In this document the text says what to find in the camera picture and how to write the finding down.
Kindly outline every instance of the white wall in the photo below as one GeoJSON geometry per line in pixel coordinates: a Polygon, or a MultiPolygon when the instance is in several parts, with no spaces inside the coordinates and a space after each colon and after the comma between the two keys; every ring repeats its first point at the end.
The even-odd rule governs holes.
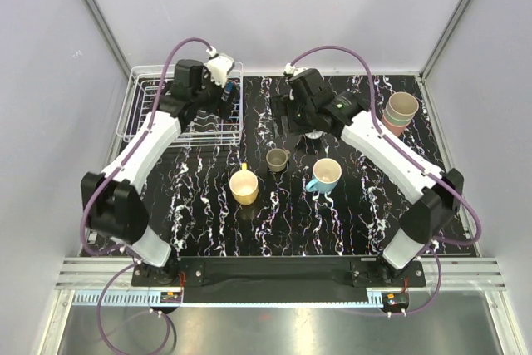
{"type": "Polygon", "coordinates": [[[429,76],[465,193],[532,350],[532,0],[473,0],[429,76]]]}
{"type": "MultiPolygon", "coordinates": [[[[323,44],[360,52],[374,71],[419,71],[458,0],[97,0],[129,63],[162,64],[180,39],[200,36],[244,62],[282,71],[323,44]]],[[[197,47],[196,57],[203,51],[197,47]]],[[[323,70],[361,70],[344,54],[316,55],[323,70]]]]}
{"type": "Polygon", "coordinates": [[[0,353],[27,355],[79,248],[80,180],[101,170],[126,80],[81,0],[0,6],[0,353]]]}

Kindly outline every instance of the wire dish rack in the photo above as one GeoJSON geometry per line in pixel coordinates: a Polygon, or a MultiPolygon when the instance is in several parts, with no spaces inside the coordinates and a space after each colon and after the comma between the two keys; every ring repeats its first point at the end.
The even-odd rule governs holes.
{"type": "MultiPolygon", "coordinates": [[[[170,147],[237,145],[240,143],[244,128],[243,69],[243,64],[236,62],[233,71],[229,74],[229,79],[236,83],[240,89],[240,97],[234,104],[231,117],[224,121],[217,116],[200,111],[170,147]]],[[[131,141],[135,137],[151,111],[162,70],[163,66],[138,66],[131,69],[126,96],[120,113],[120,123],[116,129],[116,134],[123,141],[131,141]]],[[[171,81],[173,78],[174,66],[172,65],[168,68],[165,82],[171,81]]]]}

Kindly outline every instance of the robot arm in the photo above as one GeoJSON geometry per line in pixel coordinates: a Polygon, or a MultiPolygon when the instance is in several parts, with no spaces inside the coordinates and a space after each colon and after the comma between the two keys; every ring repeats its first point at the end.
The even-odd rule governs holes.
{"type": "Polygon", "coordinates": [[[463,187],[462,175],[454,169],[444,172],[423,159],[380,122],[382,134],[379,134],[370,112],[364,110],[355,94],[345,91],[336,95],[318,70],[299,68],[286,73],[290,95],[271,97],[274,133],[324,131],[333,134],[372,160],[412,203],[399,220],[400,229],[379,256],[379,274],[384,280],[392,279],[452,220],[458,210],[457,200],[428,174],[443,179],[458,193],[463,187]],[[386,135],[387,139],[384,140],[382,135],[386,135]],[[404,150],[424,171],[421,173],[388,141],[404,150]]]}
{"type": "Polygon", "coordinates": [[[227,76],[234,61],[217,54],[206,64],[180,60],[175,65],[170,94],[162,96],[158,110],[148,114],[128,146],[99,174],[87,173],[81,181],[83,206],[111,174],[112,181],[96,198],[87,227],[129,246],[145,263],[167,266],[172,248],[149,226],[149,215],[140,198],[157,160],[199,110],[227,118],[239,90],[227,76]]]}

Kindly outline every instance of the small white object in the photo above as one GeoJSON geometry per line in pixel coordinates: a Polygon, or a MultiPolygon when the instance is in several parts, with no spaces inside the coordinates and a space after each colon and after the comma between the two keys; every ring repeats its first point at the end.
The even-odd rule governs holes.
{"type": "Polygon", "coordinates": [[[216,55],[218,54],[218,51],[214,46],[212,46],[211,48],[207,48],[206,52],[207,54],[209,54],[210,57],[216,57],[216,55]]]}
{"type": "Polygon", "coordinates": [[[289,62],[287,62],[286,66],[284,66],[284,74],[285,75],[293,75],[295,72],[296,72],[296,67],[294,67],[289,62]]]}
{"type": "Polygon", "coordinates": [[[157,268],[165,266],[172,250],[170,245],[162,240],[150,226],[146,228],[139,241],[131,245],[131,248],[145,263],[157,268]]]}
{"type": "Polygon", "coordinates": [[[395,269],[403,269],[423,247],[423,243],[417,243],[403,229],[399,229],[382,252],[382,257],[395,269]]]}
{"type": "Polygon", "coordinates": [[[322,135],[323,135],[322,131],[312,131],[309,133],[305,133],[305,136],[308,139],[319,139],[320,137],[322,137],[322,135]]]}
{"type": "Polygon", "coordinates": [[[295,72],[293,73],[294,76],[297,76],[299,75],[301,72],[303,71],[306,71],[308,69],[308,67],[300,67],[300,68],[296,68],[295,72]]]}
{"type": "Polygon", "coordinates": [[[210,72],[210,80],[216,85],[225,87],[227,76],[234,66],[234,60],[227,54],[220,53],[205,63],[210,72]]]}

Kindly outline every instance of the mug handle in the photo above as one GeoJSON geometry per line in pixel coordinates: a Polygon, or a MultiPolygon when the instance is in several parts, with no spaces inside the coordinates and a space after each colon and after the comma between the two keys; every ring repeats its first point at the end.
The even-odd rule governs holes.
{"type": "Polygon", "coordinates": [[[312,179],[310,182],[307,183],[307,185],[305,186],[305,190],[306,191],[316,191],[316,184],[317,184],[318,180],[317,179],[312,179]]]}

